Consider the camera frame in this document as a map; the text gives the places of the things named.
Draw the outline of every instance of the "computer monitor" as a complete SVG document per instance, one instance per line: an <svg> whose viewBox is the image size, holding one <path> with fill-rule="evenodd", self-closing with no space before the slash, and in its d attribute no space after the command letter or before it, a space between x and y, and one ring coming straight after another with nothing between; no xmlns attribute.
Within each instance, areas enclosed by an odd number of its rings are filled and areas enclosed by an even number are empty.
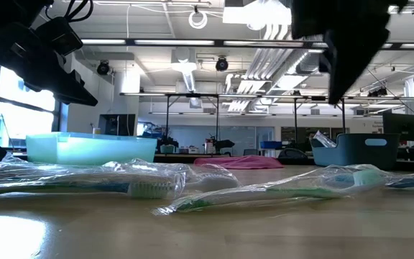
<svg viewBox="0 0 414 259"><path fill-rule="evenodd" d="M401 141L414 141L414 115L384 113L382 124L385 133L400 134Z"/></svg>

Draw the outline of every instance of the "pink cloth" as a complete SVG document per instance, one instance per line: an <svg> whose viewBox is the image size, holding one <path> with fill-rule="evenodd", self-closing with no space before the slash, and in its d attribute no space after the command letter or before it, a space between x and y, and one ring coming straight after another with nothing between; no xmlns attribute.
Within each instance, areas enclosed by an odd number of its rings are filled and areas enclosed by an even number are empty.
<svg viewBox="0 0 414 259"><path fill-rule="evenodd" d="M194 165L205 164L220 165L226 169L267 169L284 167L277 159L260 155L231 158L198 158L194 161Z"/></svg>

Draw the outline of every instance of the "teal plastic bin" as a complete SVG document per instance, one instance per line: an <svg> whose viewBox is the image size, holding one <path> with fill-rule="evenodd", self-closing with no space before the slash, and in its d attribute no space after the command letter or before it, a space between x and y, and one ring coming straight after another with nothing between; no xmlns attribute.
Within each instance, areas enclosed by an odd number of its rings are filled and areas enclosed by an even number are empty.
<svg viewBox="0 0 414 259"><path fill-rule="evenodd" d="M336 147L311 141L316 165L372 164L382 170L394 167L399 134L340 134Z"/></svg>
<svg viewBox="0 0 414 259"><path fill-rule="evenodd" d="M52 132L27 136L28 161L62 165L103 165L132 158L152 162L157 140L141 137Z"/></svg>

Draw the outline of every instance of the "wooden table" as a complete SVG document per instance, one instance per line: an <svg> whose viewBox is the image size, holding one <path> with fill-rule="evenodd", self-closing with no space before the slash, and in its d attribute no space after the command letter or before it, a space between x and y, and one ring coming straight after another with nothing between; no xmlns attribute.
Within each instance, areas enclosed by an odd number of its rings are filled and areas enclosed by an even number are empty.
<svg viewBox="0 0 414 259"><path fill-rule="evenodd" d="M234 171L263 183L313 166ZM414 258L414 190L153 216L121 195L0 196L0 258Z"/></svg>

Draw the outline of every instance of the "security camera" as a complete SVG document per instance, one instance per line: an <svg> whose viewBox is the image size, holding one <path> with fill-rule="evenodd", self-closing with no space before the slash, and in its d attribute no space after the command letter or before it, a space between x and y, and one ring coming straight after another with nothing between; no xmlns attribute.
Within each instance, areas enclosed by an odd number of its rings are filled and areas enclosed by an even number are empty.
<svg viewBox="0 0 414 259"><path fill-rule="evenodd" d="M215 68L217 71L223 72L228 69L228 61L226 61L225 57L218 58L218 61L216 61Z"/></svg>
<svg viewBox="0 0 414 259"><path fill-rule="evenodd" d="M100 76L106 76L111 72L111 69L109 67L109 60L102 60L100 61L100 65L97 67L97 73Z"/></svg>

